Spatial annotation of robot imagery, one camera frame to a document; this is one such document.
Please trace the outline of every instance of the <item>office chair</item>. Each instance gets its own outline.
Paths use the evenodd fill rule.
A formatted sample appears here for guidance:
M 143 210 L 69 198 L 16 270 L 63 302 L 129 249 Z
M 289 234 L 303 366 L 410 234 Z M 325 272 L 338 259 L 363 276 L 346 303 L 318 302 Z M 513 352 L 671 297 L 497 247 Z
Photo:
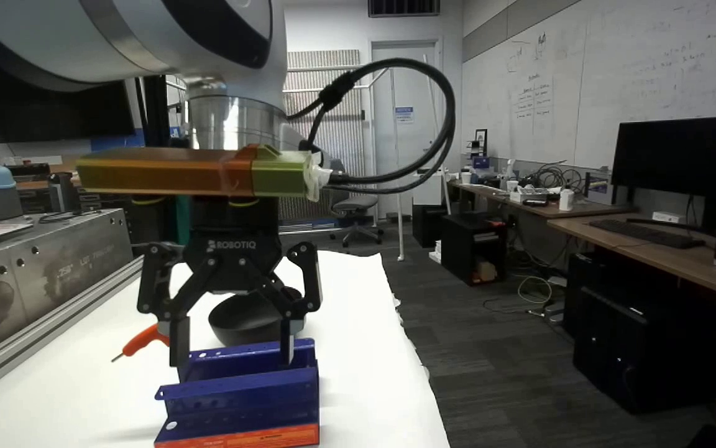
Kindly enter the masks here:
M 330 162 L 334 173 L 343 173 L 340 160 Z M 375 227 L 370 210 L 380 201 L 379 195 L 351 195 L 329 189 L 329 210 L 338 219 L 340 231 L 330 234 L 330 240 L 340 236 L 340 247 L 351 247 L 353 242 L 384 242 L 384 229 Z

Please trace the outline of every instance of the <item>blue block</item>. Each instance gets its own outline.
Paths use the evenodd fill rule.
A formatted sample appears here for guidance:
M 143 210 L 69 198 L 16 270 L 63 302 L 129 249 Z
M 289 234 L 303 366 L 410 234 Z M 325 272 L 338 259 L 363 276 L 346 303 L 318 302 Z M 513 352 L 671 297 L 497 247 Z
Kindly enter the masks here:
M 318 425 L 314 342 L 297 342 L 292 366 L 281 364 L 276 342 L 192 352 L 181 383 L 163 387 L 158 400 L 165 400 L 167 408 L 158 445 L 223 433 Z
M 136 129 L 134 134 L 90 140 L 90 153 L 109 153 L 124 147 L 144 147 L 144 133 Z

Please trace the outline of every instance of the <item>computer monitor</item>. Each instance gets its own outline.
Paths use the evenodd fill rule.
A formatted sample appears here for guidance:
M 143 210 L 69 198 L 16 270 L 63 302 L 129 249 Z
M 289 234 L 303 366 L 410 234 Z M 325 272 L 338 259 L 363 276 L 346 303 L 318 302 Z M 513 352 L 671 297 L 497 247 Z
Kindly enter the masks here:
M 619 124 L 613 184 L 703 198 L 703 229 L 714 227 L 716 118 Z
M 0 71 L 0 142 L 53 142 L 134 134 L 124 83 L 49 92 Z

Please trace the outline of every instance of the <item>writing on whiteboard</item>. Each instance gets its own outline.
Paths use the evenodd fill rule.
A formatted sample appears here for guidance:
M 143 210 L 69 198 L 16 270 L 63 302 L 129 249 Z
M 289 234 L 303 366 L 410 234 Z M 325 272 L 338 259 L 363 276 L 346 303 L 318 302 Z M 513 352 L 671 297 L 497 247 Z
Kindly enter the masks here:
M 552 86 L 533 74 L 514 97 L 517 118 L 552 114 Z

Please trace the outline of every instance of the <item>desk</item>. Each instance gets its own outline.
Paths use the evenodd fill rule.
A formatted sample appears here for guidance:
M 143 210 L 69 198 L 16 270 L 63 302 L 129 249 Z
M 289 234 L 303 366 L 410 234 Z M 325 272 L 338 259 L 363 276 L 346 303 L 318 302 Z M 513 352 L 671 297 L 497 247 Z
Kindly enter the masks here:
M 634 236 L 613 234 L 598 227 L 589 227 L 593 219 L 552 219 L 549 227 L 589 242 L 595 247 L 610 249 L 615 255 L 629 257 L 660 272 L 667 272 L 676 280 L 700 285 L 716 295 L 716 264 L 714 264 L 714 240 L 707 240 L 707 247 L 693 249 L 671 249 Z
M 598 201 L 586 201 L 586 200 L 576 200 L 573 211 L 559 211 L 557 201 L 549 201 L 547 206 L 527 206 L 527 205 L 517 205 L 509 201 L 504 193 L 492 189 L 492 188 L 483 188 L 483 184 L 452 184 L 455 189 L 471 193 L 475 198 L 504 205 L 514 211 L 524 211 L 524 215 L 535 215 L 540 219 L 573 219 L 573 216 L 599 216 L 599 215 L 625 215 L 631 211 L 634 206 L 615 206 L 615 205 L 598 205 Z
M 278 276 L 301 290 L 301 272 Z M 177 266 L 172 292 L 189 276 Z M 109 364 L 151 317 L 136 315 L 139 282 L 107 300 L 16 372 L 0 378 L 0 448 L 146 448 L 165 424 L 163 383 L 175 383 L 167 349 L 151 343 Z M 322 366 L 322 445 L 445 448 L 445 429 L 407 342 L 380 257 L 322 251 L 322 312 L 305 318 Z M 189 315 L 192 349 L 221 347 L 206 317 L 226 297 L 206 295 Z
M 18 181 L 16 188 L 18 188 L 18 193 L 44 193 L 44 189 L 49 189 L 49 181 L 47 179 L 25 179 L 25 181 Z

